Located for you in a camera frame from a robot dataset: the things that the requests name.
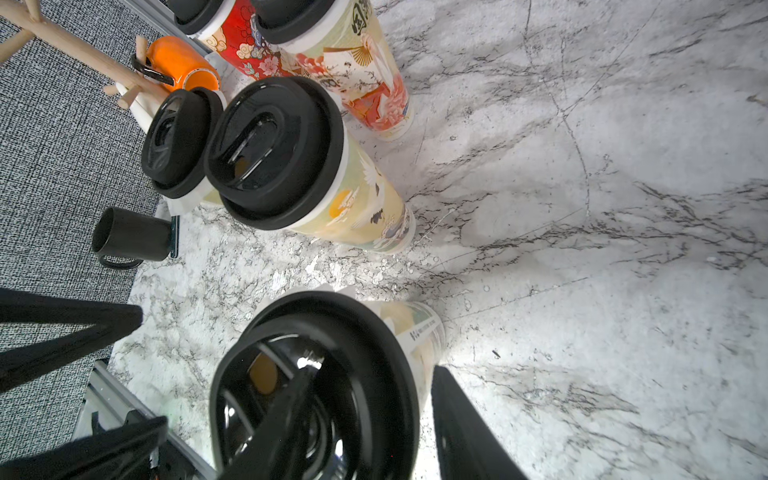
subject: cup with geisha illustration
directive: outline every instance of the cup with geisha illustration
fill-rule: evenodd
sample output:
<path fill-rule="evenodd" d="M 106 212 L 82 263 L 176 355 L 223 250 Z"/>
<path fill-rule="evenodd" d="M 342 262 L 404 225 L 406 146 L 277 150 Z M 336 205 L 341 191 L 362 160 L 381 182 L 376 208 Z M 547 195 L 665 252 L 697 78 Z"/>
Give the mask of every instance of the cup with geisha illustration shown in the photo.
<path fill-rule="evenodd" d="M 338 94 L 344 107 L 384 140 L 408 130 L 413 120 L 408 90 L 369 0 L 251 1 L 255 27 L 288 54 L 287 70 Z"/>
<path fill-rule="evenodd" d="M 411 209 L 309 79 L 246 87 L 223 113 L 204 162 L 224 206 L 246 225 L 378 253 L 413 240 Z"/>
<path fill-rule="evenodd" d="M 168 0 L 168 8 L 182 32 L 249 77 L 292 75 L 283 68 L 280 52 L 252 29 L 255 9 L 250 0 Z"/>

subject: black mug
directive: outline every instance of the black mug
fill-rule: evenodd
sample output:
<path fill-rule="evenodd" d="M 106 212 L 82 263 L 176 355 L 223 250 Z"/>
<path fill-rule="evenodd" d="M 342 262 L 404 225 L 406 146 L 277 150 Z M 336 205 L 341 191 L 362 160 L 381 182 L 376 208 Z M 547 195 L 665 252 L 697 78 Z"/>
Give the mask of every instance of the black mug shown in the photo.
<path fill-rule="evenodd" d="M 94 228 L 91 248 L 101 265 L 116 270 L 135 268 L 145 260 L 164 260 L 172 248 L 170 222 L 109 207 Z M 104 258 L 107 255 L 131 261 L 116 263 Z"/>

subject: orange mug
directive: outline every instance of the orange mug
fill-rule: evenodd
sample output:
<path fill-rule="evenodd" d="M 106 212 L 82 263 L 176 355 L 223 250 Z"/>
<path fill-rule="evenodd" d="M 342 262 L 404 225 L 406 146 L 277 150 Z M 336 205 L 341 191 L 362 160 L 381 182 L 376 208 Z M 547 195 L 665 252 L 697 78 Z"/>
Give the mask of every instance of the orange mug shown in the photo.
<path fill-rule="evenodd" d="M 219 74 L 188 43 L 178 37 L 160 37 L 147 49 L 147 64 L 131 59 L 141 74 L 159 81 L 170 91 L 203 87 L 219 89 Z"/>

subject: black plastic lid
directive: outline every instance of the black plastic lid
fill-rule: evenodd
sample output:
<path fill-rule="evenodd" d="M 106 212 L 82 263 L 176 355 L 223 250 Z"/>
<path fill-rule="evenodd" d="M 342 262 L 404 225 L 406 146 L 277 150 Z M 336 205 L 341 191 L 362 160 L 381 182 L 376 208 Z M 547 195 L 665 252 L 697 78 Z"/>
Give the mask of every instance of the black plastic lid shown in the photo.
<path fill-rule="evenodd" d="M 268 396 L 249 377 L 259 354 L 280 371 L 280 386 Z M 306 438 L 297 443 L 304 458 L 301 478 L 408 478 L 419 441 L 419 403 L 408 360 L 367 307 L 315 291 L 268 306 L 219 364 L 210 394 L 217 469 L 226 471 L 247 449 L 267 448 L 251 439 L 262 438 L 259 426 L 279 415 L 280 390 L 291 386 L 301 367 L 318 368 L 311 412 L 295 427 Z M 250 446 L 242 447 L 244 442 Z"/>
<path fill-rule="evenodd" d="M 223 0 L 168 0 L 167 6 L 175 15 L 176 26 L 192 35 L 208 25 L 222 3 Z"/>
<path fill-rule="evenodd" d="M 141 149 L 141 170 L 157 192 L 180 198 L 205 178 L 205 145 L 222 112 L 221 99 L 206 88 L 168 95 L 154 115 Z"/>
<path fill-rule="evenodd" d="M 334 0 L 250 0 L 256 27 L 269 43 L 291 41 L 315 26 Z"/>
<path fill-rule="evenodd" d="M 341 114 L 306 78 L 267 78 L 224 111 L 205 151 L 205 174 L 236 220 L 277 230 L 304 218 L 336 177 Z"/>

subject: red cup with floral pattern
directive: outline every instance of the red cup with floral pattern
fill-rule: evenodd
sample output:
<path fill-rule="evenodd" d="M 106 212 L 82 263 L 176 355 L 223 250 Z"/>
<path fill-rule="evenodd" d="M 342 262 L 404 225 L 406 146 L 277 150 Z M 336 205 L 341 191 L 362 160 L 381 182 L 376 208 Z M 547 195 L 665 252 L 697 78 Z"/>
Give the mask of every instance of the red cup with floral pattern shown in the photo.
<path fill-rule="evenodd" d="M 208 45 L 249 77 L 292 75 L 283 69 L 280 53 L 261 35 L 254 38 L 250 0 L 170 0 L 181 31 Z"/>

